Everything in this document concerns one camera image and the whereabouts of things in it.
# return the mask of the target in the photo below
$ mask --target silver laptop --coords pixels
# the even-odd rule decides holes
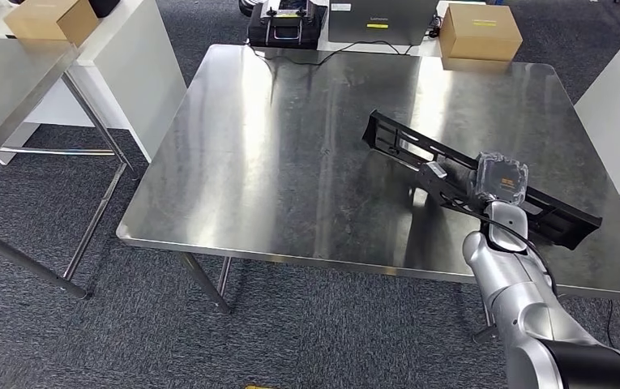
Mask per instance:
[[[416,46],[437,5],[438,0],[330,0],[328,40]]]

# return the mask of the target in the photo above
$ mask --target metal table leg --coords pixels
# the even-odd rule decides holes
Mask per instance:
[[[37,274],[43,280],[50,282],[54,286],[58,286],[59,288],[65,289],[71,295],[78,298],[86,298],[89,297],[88,292],[85,289],[80,288],[78,285],[70,282],[69,280],[65,280],[60,276],[57,276],[57,273],[49,270],[47,267],[38,263],[36,260],[28,257],[26,254],[21,251],[15,249],[7,245],[5,242],[0,240],[0,255],[6,259],[9,259],[13,263],[20,265],[22,267],[27,268],[28,270]]]
[[[133,169],[133,166],[130,164],[130,162],[126,158],[126,155],[123,153],[121,148],[119,148],[114,138],[112,138],[112,135],[109,134],[109,131],[107,131],[107,127],[105,127],[105,125],[102,123],[100,118],[97,116],[97,114],[95,113],[95,110],[88,103],[88,99],[80,91],[80,89],[78,89],[78,87],[74,83],[74,80],[69,76],[68,72],[65,72],[62,75],[62,81],[64,82],[66,87],[69,88],[69,91],[71,91],[71,95],[73,95],[75,100],[78,101],[78,104],[80,104],[80,107],[83,109],[85,114],[88,116],[92,124],[100,132],[102,139],[104,139],[107,145],[109,146],[109,148],[112,149],[112,152],[118,158],[119,162],[126,164],[126,167],[130,170],[130,173],[133,176],[133,178],[137,178],[135,170]]]
[[[486,327],[472,335],[472,341],[476,344],[482,344],[498,337],[498,329],[494,323],[494,316],[489,312],[484,304],[484,316],[486,319]]]
[[[43,149],[43,148],[30,148],[30,147],[3,147],[0,151],[3,152],[23,152],[30,154],[50,154],[50,155],[64,155],[64,156],[116,156],[119,162],[119,166],[114,173],[113,179],[109,184],[104,196],[100,201],[100,205],[95,210],[95,214],[92,216],[90,224],[85,230],[83,237],[80,240],[78,247],[76,248],[73,257],[71,258],[71,262],[69,263],[66,271],[63,276],[58,276],[54,271],[48,269],[47,267],[39,264],[34,259],[31,259],[23,252],[15,249],[12,246],[9,246],[5,242],[0,240],[0,254],[5,258],[9,259],[13,263],[19,264],[20,266],[26,267],[27,269],[33,271],[44,280],[47,280],[51,284],[54,284],[60,288],[65,289],[70,294],[76,297],[89,297],[90,293],[86,290],[80,288],[76,284],[71,282],[76,269],[80,263],[81,258],[85,254],[86,249],[88,248],[88,244],[94,235],[97,225],[100,223],[102,216],[105,213],[107,205],[111,200],[111,197],[116,190],[119,180],[123,175],[123,172],[128,168],[133,176],[134,180],[138,179],[137,173],[133,169],[133,166],[130,164],[126,155],[123,153],[121,148],[117,145],[114,138],[109,134],[107,128],[102,121],[99,119],[96,111],[90,106],[88,103],[88,99],[85,95],[79,90],[76,86],[74,80],[68,75],[68,73],[64,73],[62,75],[62,80],[64,84],[71,91],[71,95],[78,101],[81,108],[88,116],[92,124],[97,128],[102,136],[102,139],[107,143],[110,150],[100,150],[100,149]]]
[[[209,280],[207,274],[204,272],[199,262],[193,254],[178,252],[179,257],[181,258],[181,262],[186,267],[191,276],[193,276],[197,281],[200,287],[203,289],[205,294],[209,296],[214,301],[214,304],[219,308],[222,313],[229,314],[231,313],[231,309],[229,305],[226,303],[226,300],[222,297],[224,288],[226,286],[226,279],[229,274],[230,267],[230,257],[226,257],[224,259],[224,266],[222,268],[221,276],[219,278],[219,288],[216,288],[214,284]]]

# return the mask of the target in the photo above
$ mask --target white label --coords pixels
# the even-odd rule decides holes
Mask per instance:
[[[350,8],[352,6],[353,4],[350,4],[349,2],[339,2],[339,3],[334,2],[331,5],[331,10],[332,11],[350,11]]]

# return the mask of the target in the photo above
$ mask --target white desk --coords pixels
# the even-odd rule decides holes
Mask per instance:
[[[0,0],[0,38],[11,35],[2,21],[11,9],[6,0]],[[79,47],[69,74],[104,124],[130,131],[145,158],[152,161],[186,94],[155,0],[121,0]],[[61,82],[5,146],[22,146],[40,123],[92,127]],[[0,153],[0,162],[8,163],[13,156]]]
[[[455,3],[448,1],[438,2],[438,6],[436,7],[436,11],[438,14],[443,17],[446,14],[448,9],[448,4]],[[458,2],[463,4],[486,4],[485,2]],[[322,33],[319,36],[319,44],[317,45],[317,50],[322,51],[338,51],[340,49],[345,48],[350,45],[350,43],[345,42],[330,42],[328,40],[329,36],[329,11],[327,11],[327,19],[324,21],[324,25],[322,27]],[[405,53],[410,46],[407,45],[393,45],[398,50],[398,53]],[[345,51],[360,51],[363,53],[391,53],[393,54],[393,49],[387,45],[368,45],[368,44],[358,44],[350,47],[349,49],[345,49]],[[438,45],[437,38],[429,38],[427,36],[424,37],[424,40],[421,42],[419,46],[413,46],[409,51],[409,55],[414,55],[418,57],[441,57],[441,46]]]

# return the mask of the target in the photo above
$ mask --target brown cardboard box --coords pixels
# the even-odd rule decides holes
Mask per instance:
[[[507,6],[451,4],[438,41],[445,58],[511,61],[522,36]]]
[[[88,0],[26,0],[4,22],[19,39],[85,41],[99,20]]]

